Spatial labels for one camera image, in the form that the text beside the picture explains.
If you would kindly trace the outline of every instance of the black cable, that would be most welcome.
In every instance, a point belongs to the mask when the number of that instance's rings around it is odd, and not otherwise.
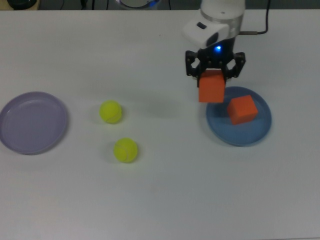
[[[87,7],[87,3],[88,3],[88,0],[86,0],[84,4],[83,4],[83,2],[81,1],[81,5],[82,5],[81,10],[83,10],[83,9],[85,9],[85,8]]]
[[[62,8],[64,7],[64,5],[65,5],[65,0],[63,0],[63,2],[62,2],[62,5],[61,5],[61,7],[60,7],[60,10],[62,10]]]
[[[268,0],[266,6],[266,13],[265,13],[265,30],[264,31],[241,31],[239,35],[261,35],[266,34],[269,30],[269,10],[270,10],[271,0]]]

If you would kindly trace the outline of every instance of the white robot arm housing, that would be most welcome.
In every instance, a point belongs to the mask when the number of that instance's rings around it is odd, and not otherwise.
[[[245,6],[245,0],[202,0],[183,35],[201,49],[234,38],[240,32]]]

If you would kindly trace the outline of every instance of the blue led light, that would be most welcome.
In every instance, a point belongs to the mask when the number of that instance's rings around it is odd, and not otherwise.
[[[149,3],[149,7],[150,7],[150,8],[153,7],[154,5],[156,5],[156,2],[155,2],[155,1],[152,1],[152,2]]]
[[[221,50],[222,50],[221,46],[216,46],[216,47],[214,48],[214,51],[215,51],[216,53],[220,53]]]

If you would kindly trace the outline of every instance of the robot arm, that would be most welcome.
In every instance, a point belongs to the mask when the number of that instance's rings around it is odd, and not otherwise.
[[[221,69],[224,80],[237,78],[246,62],[243,52],[233,53],[245,12],[245,0],[203,0],[195,18],[184,28],[183,35],[197,45],[198,52],[185,53],[186,74],[197,78],[206,69]],[[199,65],[192,63],[199,59]],[[235,60],[235,66],[227,64]]]

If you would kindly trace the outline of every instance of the orange cube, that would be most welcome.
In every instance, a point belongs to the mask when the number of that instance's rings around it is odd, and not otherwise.
[[[199,80],[200,103],[223,103],[226,82],[221,70],[206,70]]]
[[[258,114],[258,109],[250,95],[231,99],[226,110],[233,125],[250,122]]]

